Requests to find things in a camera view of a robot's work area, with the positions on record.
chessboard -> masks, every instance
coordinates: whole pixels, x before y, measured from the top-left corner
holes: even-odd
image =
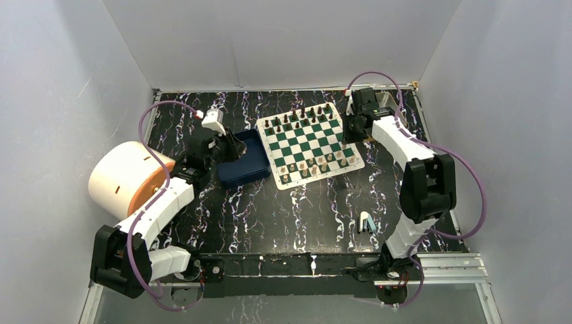
[[[261,118],[256,127],[279,190],[365,166],[354,144],[341,143],[341,118],[332,103]]]

marble tabletop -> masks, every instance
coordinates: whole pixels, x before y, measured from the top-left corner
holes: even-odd
[[[403,93],[407,127],[425,139],[416,94],[411,89]],[[179,92],[162,93],[160,100],[182,101],[203,111],[216,105],[225,112],[223,123],[233,132],[254,128],[258,118],[304,106],[327,101],[339,111],[346,106],[342,90]],[[189,111],[160,106],[148,143],[176,159],[197,127],[200,124]],[[377,252],[401,215],[398,191],[403,172],[379,143],[359,143],[357,148],[366,161],[365,168],[288,190],[277,190],[272,175],[226,190],[214,169],[208,186],[181,210],[155,244],[165,247],[182,242],[212,254]],[[373,216],[374,234],[357,233],[362,211]],[[448,215],[436,227],[455,233]],[[420,244],[420,251],[465,252],[466,247],[430,234]]]

gray wall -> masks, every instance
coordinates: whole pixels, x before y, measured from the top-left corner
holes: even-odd
[[[433,141],[459,151],[487,185],[480,251],[506,323],[572,317],[572,4],[464,0],[420,82]],[[480,212],[461,173],[457,215]]]
[[[87,181],[136,138],[151,90],[101,0],[0,4],[2,323],[77,323],[95,231]]]
[[[225,90],[419,80],[460,0],[104,2],[153,88]]]

beige cylindrical object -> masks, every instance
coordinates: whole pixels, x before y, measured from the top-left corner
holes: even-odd
[[[169,172],[175,161],[154,151]],[[165,182],[165,172],[140,142],[125,142],[109,151],[91,173],[91,198],[119,220],[137,211]]]

paper roll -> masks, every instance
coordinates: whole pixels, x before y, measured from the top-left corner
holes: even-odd
[[[170,171],[175,161],[154,151]],[[137,211],[165,182],[165,172],[140,142],[109,151],[91,173],[91,198],[119,220]]]

